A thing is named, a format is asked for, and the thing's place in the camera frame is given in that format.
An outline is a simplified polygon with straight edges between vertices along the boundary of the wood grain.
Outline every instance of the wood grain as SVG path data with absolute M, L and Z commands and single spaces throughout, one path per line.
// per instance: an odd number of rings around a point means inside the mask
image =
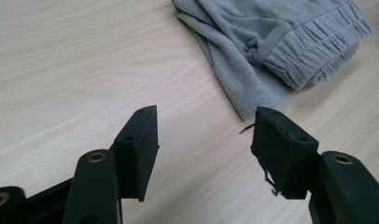
M 379 181 L 379 1 L 375 31 L 333 79 L 277 107 Z M 0 0 L 0 187 L 27 196 L 109 148 L 131 114 L 157 105 L 161 149 L 146 201 L 125 223 L 311 223 L 306 201 L 274 197 L 242 122 L 168 0 Z

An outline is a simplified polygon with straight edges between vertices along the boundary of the gray sweatpants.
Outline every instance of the gray sweatpants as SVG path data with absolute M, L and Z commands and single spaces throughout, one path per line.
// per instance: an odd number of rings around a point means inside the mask
M 351 0 L 173 0 L 242 119 L 327 80 L 371 26 Z

